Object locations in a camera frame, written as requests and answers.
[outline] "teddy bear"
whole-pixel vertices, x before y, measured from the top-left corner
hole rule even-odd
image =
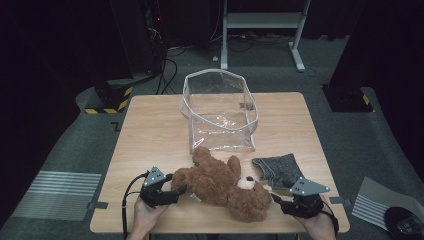
[[[252,177],[241,178],[240,159],[231,156],[227,163],[215,159],[208,148],[193,150],[191,168],[180,168],[172,177],[171,188],[187,186],[187,192],[202,202],[226,207],[243,222],[265,220],[271,195]]]

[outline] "tabletop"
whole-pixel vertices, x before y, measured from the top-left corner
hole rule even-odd
[[[223,161],[236,155],[241,161],[242,176],[252,176],[259,180],[262,170],[252,164],[253,158],[293,153],[306,178],[331,189],[323,194],[327,199],[338,197],[337,187],[303,95],[287,92],[253,93],[253,96],[259,114],[258,127],[254,132],[256,150],[212,151],[212,155]],[[122,232],[122,198],[136,176],[150,171],[152,166],[157,166],[164,174],[193,166],[187,119],[179,111],[181,99],[182,95],[143,95],[131,98],[98,199],[99,202],[107,202],[108,207],[95,209],[90,225],[93,232]],[[142,180],[133,185],[133,191],[140,190]],[[261,182],[272,192],[266,181]],[[163,190],[170,190],[169,182],[163,186]],[[129,228],[132,226],[136,195],[130,195],[127,199]],[[292,216],[283,214],[280,205],[274,202],[271,203],[265,221],[244,223],[236,220],[226,208],[199,203],[188,195],[182,195],[177,204],[168,208],[152,233],[305,232]],[[330,207],[339,220],[340,232],[347,232],[350,225],[343,206],[330,204]]]

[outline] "yellow and black tape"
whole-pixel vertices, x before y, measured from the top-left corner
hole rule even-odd
[[[128,99],[132,92],[132,87],[126,89],[122,94],[116,94],[116,99],[110,106],[99,106],[99,107],[86,107],[85,112],[88,114],[100,114],[100,113],[120,113],[123,112],[128,104]]]

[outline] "table leg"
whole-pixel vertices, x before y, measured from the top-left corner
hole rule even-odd
[[[297,71],[299,72],[304,72],[305,66],[303,65],[303,61],[302,61],[302,58],[300,57],[297,47],[299,46],[299,41],[300,41],[300,37],[302,36],[303,26],[305,25],[306,17],[308,16],[308,9],[309,9],[310,3],[311,3],[311,0],[305,1],[303,12],[299,19],[299,25],[296,30],[294,42],[289,42],[290,51],[293,55],[294,62],[296,63]]]
[[[221,69],[228,69],[228,48],[227,48],[227,0],[224,0],[224,12],[222,14],[222,48],[221,48]]]

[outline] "human hand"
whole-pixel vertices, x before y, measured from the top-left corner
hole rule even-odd
[[[320,195],[323,202],[327,203],[324,196]],[[328,208],[326,204],[324,204],[323,211],[331,214],[331,210]],[[299,221],[309,235],[314,240],[333,240],[336,239],[336,234],[334,232],[333,222],[331,221],[329,216],[326,216],[324,213],[319,213],[317,216],[312,218],[300,218],[294,217],[297,221]]]
[[[149,207],[140,197],[134,204],[134,222],[133,229],[128,235],[127,240],[141,240],[156,225],[157,220],[169,205]]]

